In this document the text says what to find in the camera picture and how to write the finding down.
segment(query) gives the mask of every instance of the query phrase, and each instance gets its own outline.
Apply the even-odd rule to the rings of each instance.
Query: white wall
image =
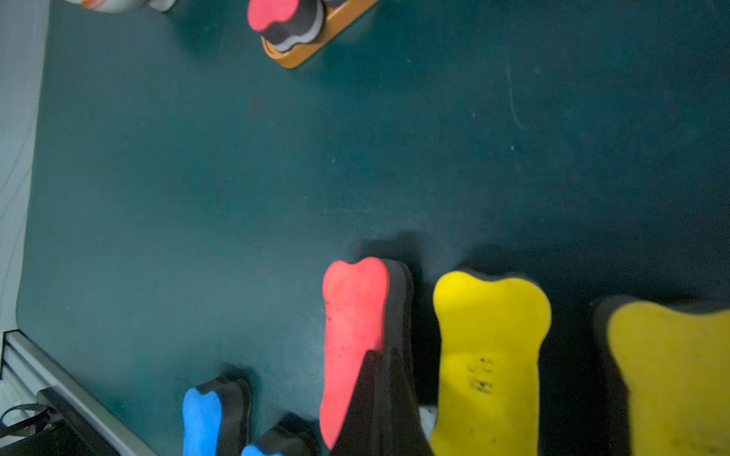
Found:
[[[0,0],[0,331],[17,328],[49,4]]]

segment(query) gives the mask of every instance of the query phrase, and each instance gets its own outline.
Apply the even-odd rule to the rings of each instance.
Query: scratch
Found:
[[[36,108],[33,112],[34,119],[38,118],[38,108]],[[33,137],[34,135],[31,134],[31,129],[33,128],[33,122],[31,121],[28,125],[28,131],[26,132],[25,138],[23,139],[23,143],[20,145],[20,148],[18,149],[18,154],[15,156],[14,161],[12,162],[12,165],[10,166],[10,172],[7,174],[7,177],[5,178],[5,181],[3,182],[2,187],[0,188],[0,193],[2,193],[3,190],[5,190],[5,186],[10,181],[10,177],[12,176],[12,173],[15,171],[15,167],[18,165],[18,161],[20,161],[20,157],[23,156],[23,151],[26,148],[26,144],[28,144],[28,139]]]
[[[316,318],[314,315],[310,314],[309,312],[306,313],[307,319],[312,322],[314,326],[316,326],[318,329],[324,330],[324,325],[322,324],[321,318]]]
[[[3,209],[2,214],[0,215],[0,222],[5,218],[5,214],[7,214],[7,210],[10,209],[12,206],[13,200],[15,200],[15,197],[18,196],[20,193],[20,189],[23,188],[23,184],[26,183],[26,179],[28,179],[28,176],[31,175],[31,166],[28,165],[28,171],[26,171],[25,175],[23,176],[22,180],[18,184],[18,188],[15,189],[15,192],[12,194],[10,199],[7,202],[7,206],[5,206],[5,209]]]
[[[25,233],[24,228],[28,222],[28,212],[23,216],[23,223],[20,224],[18,234],[15,235],[15,242],[12,244],[12,252],[10,253],[10,260],[7,263],[7,269],[5,270],[5,278],[2,281],[2,289],[0,289],[0,302],[5,295],[5,285],[7,285],[7,278],[10,275],[10,269],[12,269],[12,261],[15,259],[15,254],[18,253],[18,245],[20,244],[21,234]]]
[[[374,213],[374,210],[372,210],[372,209],[365,209],[365,208],[348,209],[348,208],[345,208],[345,207],[338,207],[338,208],[335,208],[335,209],[327,209],[327,208],[320,209],[319,210],[319,213],[321,215],[351,215],[351,214],[355,214],[355,215],[368,215],[368,214]]]
[[[525,127],[525,125],[522,124],[522,122],[520,121],[520,118],[517,116],[517,112],[515,112],[515,97],[514,97],[514,94],[512,93],[512,69],[510,68],[509,60],[504,65],[504,70],[507,73],[507,86],[510,91],[510,111],[512,112],[512,120],[515,121],[515,125],[517,127],[519,127],[522,130],[527,130],[527,127]]]

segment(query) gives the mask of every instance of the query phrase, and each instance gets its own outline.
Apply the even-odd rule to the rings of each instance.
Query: green mat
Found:
[[[730,8],[383,0],[299,69],[246,1],[53,0],[18,323],[161,456],[183,394],[252,377],[253,435],[316,420],[321,280],[381,255],[540,283],[545,455],[607,450],[588,302],[730,294]]]

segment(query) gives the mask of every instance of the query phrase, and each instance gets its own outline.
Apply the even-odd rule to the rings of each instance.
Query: white container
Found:
[[[152,8],[165,12],[172,8],[175,0],[66,0],[81,7],[100,12],[125,12],[149,4]]]

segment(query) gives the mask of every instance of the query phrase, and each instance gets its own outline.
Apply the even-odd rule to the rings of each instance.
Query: blue foam pad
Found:
[[[222,419],[223,405],[215,391],[203,395],[190,389],[182,400],[183,456],[215,456]]]
[[[256,445],[249,445],[248,447],[245,447],[243,449],[243,453],[241,453],[241,456],[283,456],[281,453],[277,453],[276,455],[267,455],[263,451],[261,451],[260,448],[258,448]]]

